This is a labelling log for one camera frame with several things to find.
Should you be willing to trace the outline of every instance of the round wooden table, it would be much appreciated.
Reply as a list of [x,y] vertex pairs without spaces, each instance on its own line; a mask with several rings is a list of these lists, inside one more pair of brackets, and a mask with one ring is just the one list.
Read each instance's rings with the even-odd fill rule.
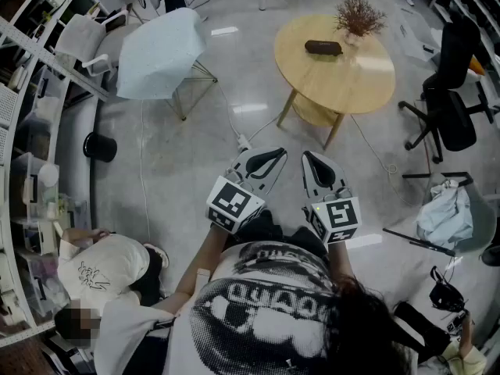
[[[301,16],[282,27],[274,42],[276,64],[292,87],[277,126],[293,106],[304,121],[332,127],[324,148],[346,114],[379,109],[395,89],[394,65],[384,46],[372,35],[359,47],[348,45],[337,24],[335,16]],[[336,41],[343,54],[309,54],[304,47],[308,40]]]

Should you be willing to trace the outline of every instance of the black bag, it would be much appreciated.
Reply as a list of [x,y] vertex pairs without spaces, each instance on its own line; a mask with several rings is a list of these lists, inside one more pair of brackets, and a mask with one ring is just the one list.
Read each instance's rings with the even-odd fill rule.
[[430,270],[430,277],[436,281],[436,286],[429,294],[432,306],[451,313],[462,312],[466,304],[462,294],[443,277],[436,266]]

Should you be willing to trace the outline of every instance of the jeans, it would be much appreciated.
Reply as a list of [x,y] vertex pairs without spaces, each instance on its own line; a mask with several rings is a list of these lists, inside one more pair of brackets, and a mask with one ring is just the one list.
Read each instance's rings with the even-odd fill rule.
[[328,266],[328,252],[323,242],[308,228],[299,227],[291,236],[283,235],[283,230],[273,222],[271,211],[264,210],[260,216],[250,221],[236,234],[230,235],[224,250],[249,241],[282,241],[314,254]]
[[142,277],[137,279],[129,289],[141,293],[141,305],[151,307],[159,302],[159,273],[162,270],[162,257],[150,248],[146,248],[149,254],[149,267]]
[[394,315],[422,336],[424,346],[406,333],[396,322],[391,330],[394,341],[419,353],[419,364],[425,363],[430,357],[441,355],[450,344],[450,335],[447,332],[436,327],[407,302],[399,303]]

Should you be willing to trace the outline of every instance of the person's hand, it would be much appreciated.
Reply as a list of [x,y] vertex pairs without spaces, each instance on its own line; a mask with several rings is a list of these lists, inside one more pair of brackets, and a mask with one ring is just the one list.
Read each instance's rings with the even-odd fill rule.
[[459,353],[462,359],[465,359],[472,350],[472,318],[468,312],[462,321],[462,338],[460,339]]
[[105,228],[98,228],[98,229],[94,229],[91,232],[91,238],[94,241],[94,243],[97,243],[98,241],[105,238],[106,236],[109,236],[109,234],[111,234],[111,232],[109,232],[109,230],[107,230]]

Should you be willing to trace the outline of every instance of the sneaker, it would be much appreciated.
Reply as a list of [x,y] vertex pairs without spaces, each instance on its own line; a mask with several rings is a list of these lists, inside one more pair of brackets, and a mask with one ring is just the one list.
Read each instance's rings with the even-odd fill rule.
[[149,243],[144,243],[143,246],[154,250],[162,258],[162,268],[168,268],[170,264],[169,256],[161,248],[157,248],[156,246],[150,245]]

